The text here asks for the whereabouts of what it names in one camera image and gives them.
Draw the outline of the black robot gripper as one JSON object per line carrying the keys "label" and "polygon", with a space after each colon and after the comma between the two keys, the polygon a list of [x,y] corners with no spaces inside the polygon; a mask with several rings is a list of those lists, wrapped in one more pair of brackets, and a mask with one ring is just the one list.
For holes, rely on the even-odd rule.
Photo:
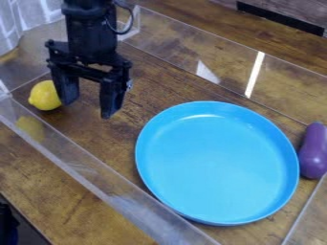
{"label": "black robot gripper", "polygon": [[[79,97],[79,78],[99,79],[101,72],[90,64],[123,68],[125,58],[117,53],[118,36],[126,34],[133,24],[118,29],[115,6],[63,6],[67,41],[50,39],[46,42],[51,70],[59,99],[70,105]],[[102,118],[109,119],[122,108],[126,93],[134,82],[122,78],[107,78],[101,85]]]}

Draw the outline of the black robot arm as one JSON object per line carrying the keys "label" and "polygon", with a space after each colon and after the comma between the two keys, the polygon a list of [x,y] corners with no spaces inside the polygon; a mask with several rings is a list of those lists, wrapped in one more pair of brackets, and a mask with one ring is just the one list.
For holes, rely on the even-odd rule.
{"label": "black robot arm", "polygon": [[101,84],[102,117],[109,119],[122,108],[131,87],[133,63],[118,52],[117,7],[134,13],[121,0],[65,0],[69,41],[46,42],[51,71],[59,99],[70,105],[79,98],[79,79]]}

